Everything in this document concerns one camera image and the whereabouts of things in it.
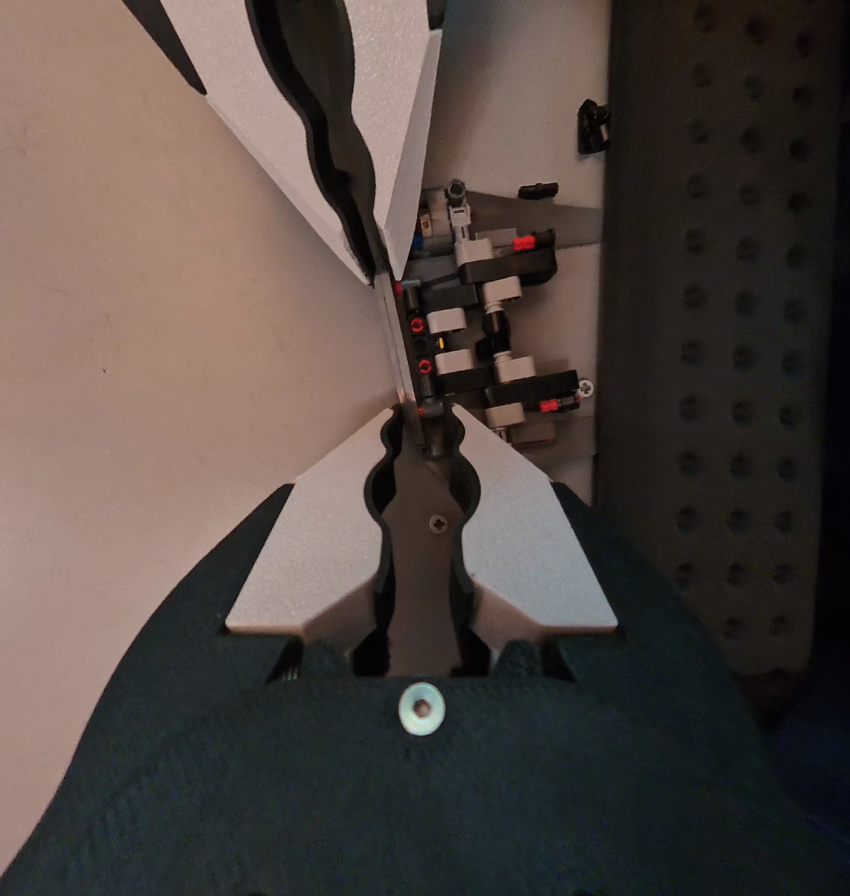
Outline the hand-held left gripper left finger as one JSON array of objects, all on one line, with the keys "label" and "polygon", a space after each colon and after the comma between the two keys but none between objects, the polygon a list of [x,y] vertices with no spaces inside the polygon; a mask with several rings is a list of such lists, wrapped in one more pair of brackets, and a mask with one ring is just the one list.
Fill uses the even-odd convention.
[{"label": "hand-held left gripper left finger", "polygon": [[403,430],[400,408],[385,409],[290,484],[229,633],[328,642],[347,655],[386,637],[395,573],[385,512]]}]

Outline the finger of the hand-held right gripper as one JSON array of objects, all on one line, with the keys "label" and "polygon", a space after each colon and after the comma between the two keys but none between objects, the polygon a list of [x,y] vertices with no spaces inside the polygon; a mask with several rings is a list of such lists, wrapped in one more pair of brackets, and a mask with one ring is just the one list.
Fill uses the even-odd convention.
[{"label": "finger of the hand-held right gripper", "polygon": [[355,278],[405,262],[442,26],[442,2],[292,2],[292,61],[318,112],[294,203]]},{"label": "finger of the hand-held right gripper", "polygon": [[371,283],[316,182],[307,129],[262,58],[246,2],[166,1],[164,9],[209,105],[341,263]]}]

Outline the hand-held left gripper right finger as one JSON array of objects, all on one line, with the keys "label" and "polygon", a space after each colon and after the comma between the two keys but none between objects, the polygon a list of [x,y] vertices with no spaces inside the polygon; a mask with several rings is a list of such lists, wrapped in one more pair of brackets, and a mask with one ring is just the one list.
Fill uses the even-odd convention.
[{"label": "hand-held left gripper right finger", "polygon": [[451,617],[462,658],[507,645],[610,635],[618,618],[538,467],[460,405],[449,410]]}]

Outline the grey black lego technic model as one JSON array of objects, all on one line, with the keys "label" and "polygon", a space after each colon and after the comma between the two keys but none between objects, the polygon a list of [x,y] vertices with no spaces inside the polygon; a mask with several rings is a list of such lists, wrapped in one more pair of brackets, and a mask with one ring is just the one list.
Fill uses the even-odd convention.
[{"label": "grey black lego technic model", "polygon": [[470,191],[454,179],[419,192],[398,277],[375,282],[405,426],[425,459],[448,453],[446,411],[461,404],[513,447],[555,440],[581,409],[584,378],[541,372],[513,350],[509,308],[558,272],[560,249],[598,243],[598,209]]}]

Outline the black perforated foam mat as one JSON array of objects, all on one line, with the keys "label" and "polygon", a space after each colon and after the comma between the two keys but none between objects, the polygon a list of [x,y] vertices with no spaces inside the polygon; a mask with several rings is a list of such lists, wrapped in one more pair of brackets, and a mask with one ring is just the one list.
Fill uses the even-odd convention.
[{"label": "black perforated foam mat", "polygon": [[843,2],[614,2],[600,507],[757,706],[813,645]]}]

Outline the black lego connector piece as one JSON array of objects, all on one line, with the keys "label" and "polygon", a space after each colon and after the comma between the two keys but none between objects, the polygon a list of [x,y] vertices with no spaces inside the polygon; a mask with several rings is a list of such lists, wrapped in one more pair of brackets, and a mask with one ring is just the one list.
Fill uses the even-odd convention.
[{"label": "black lego connector piece", "polygon": [[591,98],[583,101],[577,113],[577,153],[592,156],[610,145],[610,109]]}]

